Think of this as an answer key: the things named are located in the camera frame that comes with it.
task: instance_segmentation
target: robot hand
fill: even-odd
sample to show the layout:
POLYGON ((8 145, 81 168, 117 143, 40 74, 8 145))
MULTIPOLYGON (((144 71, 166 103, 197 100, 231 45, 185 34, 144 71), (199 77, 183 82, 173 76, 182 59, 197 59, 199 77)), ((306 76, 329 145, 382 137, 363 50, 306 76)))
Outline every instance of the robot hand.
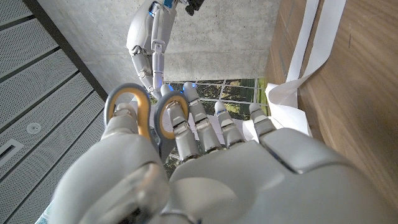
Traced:
POLYGON ((300 132, 276 130, 259 105, 249 108, 256 142, 246 141, 216 103, 223 148, 192 83, 183 95, 168 85, 161 94, 157 144, 145 89, 125 84, 109 94, 101 141, 62 177, 50 223, 397 223, 396 211, 354 165, 300 132), (138 111, 125 103, 114 110, 126 91, 136 96, 138 111), (161 125, 166 111, 172 132, 161 125), (162 164, 174 144, 182 164, 168 180, 162 164))
POLYGON ((136 72, 150 94, 158 100, 163 84, 164 53, 170 39, 177 3, 186 6, 192 16, 204 0, 146 0, 134 15, 126 47, 136 72))

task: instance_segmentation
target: wooden wall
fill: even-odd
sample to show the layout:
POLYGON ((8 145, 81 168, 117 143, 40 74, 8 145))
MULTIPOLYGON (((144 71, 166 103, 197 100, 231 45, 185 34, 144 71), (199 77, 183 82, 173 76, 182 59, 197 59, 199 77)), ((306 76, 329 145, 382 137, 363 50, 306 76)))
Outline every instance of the wooden wall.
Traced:
MULTIPOLYGON (((265 74, 270 83, 285 82, 305 3, 281 0, 265 74)), ((299 89, 298 102, 314 137, 354 162, 398 209, 397 12, 396 0, 347 0, 331 56, 299 89)))

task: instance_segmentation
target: concrete wall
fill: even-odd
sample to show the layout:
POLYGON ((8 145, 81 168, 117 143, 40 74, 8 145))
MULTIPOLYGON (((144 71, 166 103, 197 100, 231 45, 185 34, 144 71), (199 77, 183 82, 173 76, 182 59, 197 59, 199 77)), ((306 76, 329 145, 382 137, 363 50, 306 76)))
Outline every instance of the concrete wall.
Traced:
MULTIPOLYGON (((190 17, 182 5, 165 56, 165 80, 263 77, 280 0, 206 0, 190 17)), ((144 0, 39 0, 102 87, 138 82, 125 48, 144 0)))

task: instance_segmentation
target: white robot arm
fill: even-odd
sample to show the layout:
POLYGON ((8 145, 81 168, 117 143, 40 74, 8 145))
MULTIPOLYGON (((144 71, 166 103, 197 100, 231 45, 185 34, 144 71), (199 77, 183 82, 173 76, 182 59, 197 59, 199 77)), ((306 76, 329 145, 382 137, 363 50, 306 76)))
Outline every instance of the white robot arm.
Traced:
POLYGON ((224 149, 208 130, 192 83, 184 84, 184 94, 167 85, 161 93, 155 113, 170 115, 173 132, 161 124, 156 132, 177 143, 183 162, 171 178, 162 167, 167 151, 149 133, 145 89, 122 85, 106 101, 101 141, 61 179, 50 224, 398 223, 397 211, 354 165, 300 132, 276 130, 258 104, 249 108, 257 143, 246 142, 224 104, 216 103, 224 149), (137 97, 138 111, 126 103, 114 108, 125 91, 137 97), (187 123, 189 111, 202 153, 187 123))
POLYGON ((126 47, 136 72, 147 91, 157 99, 161 97, 164 53, 179 2, 187 5, 186 11, 192 16, 203 0, 146 0, 134 15, 127 35, 126 47))

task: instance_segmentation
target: robotic finger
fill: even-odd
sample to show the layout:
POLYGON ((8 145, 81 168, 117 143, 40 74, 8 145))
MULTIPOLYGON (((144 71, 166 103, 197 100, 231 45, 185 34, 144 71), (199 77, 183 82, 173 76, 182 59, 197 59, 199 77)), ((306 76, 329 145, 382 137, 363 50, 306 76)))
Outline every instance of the robotic finger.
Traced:
POLYGON ((152 76, 149 56, 146 55, 144 49, 139 46, 135 46, 133 54, 131 55, 131 59, 134 67, 136 68, 138 77, 147 91, 155 98, 160 99, 162 95, 160 94, 160 90, 156 90, 153 86, 154 79, 152 76))
POLYGON ((214 150, 222 149, 217 135, 207 118, 205 109, 200 103, 199 95, 194 88, 194 84, 186 82, 183 86, 184 95, 189 101, 190 111, 192 113, 193 121, 195 122, 195 129, 198 132, 199 141, 206 153, 214 150))
POLYGON ((160 138, 159 154, 163 161, 169 156, 177 144, 178 153, 185 162, 199 156, 195 136, 188 124, 189 106, 186 97, 177 91, 172 91, 168 84, 162 85, 162 98, 157 103, 154 123, 155 131, 160 138), (167 111, 173 126, 173 132, 166 131, 163 127, 163 114, 167 111))
POLYGON ((232 120, 231 115, 229 115, 228 110, 225 108, 224 103, 217 101, 214 108, 223 132, 226 147, 229 149, 239 145, 239 143, 244 143, 245 140, 232 120))
POLYGON ((150 101, 147 96, 146 91, 138 84, 135 83, 125 83, 121 86, 118 86, 108 95, 108 98, 105 102, 104 107, 104 124, 105 127, 108 126, 111 118, 117 113, 122 113, 123 110, 128 110, 128 113, 132 116, 135 115, 134 109, 131 108, 129 104, 120 104, 118 105, 117 112, 114 113, 115 104, 117 98, 123 93, 132 93, 137 98, 138 102, 138 112, 137 112, 137 131, 138 134, 144 136, 149 141, 152 141, 152 138, 149 134, 149 115, 150 115, 150 101))
POLYGON ((258 103, 251 103, 249 106, 249 111, 258 138, 276 130, 275 126, 272 124, 272 121, 266 116, 258 103))

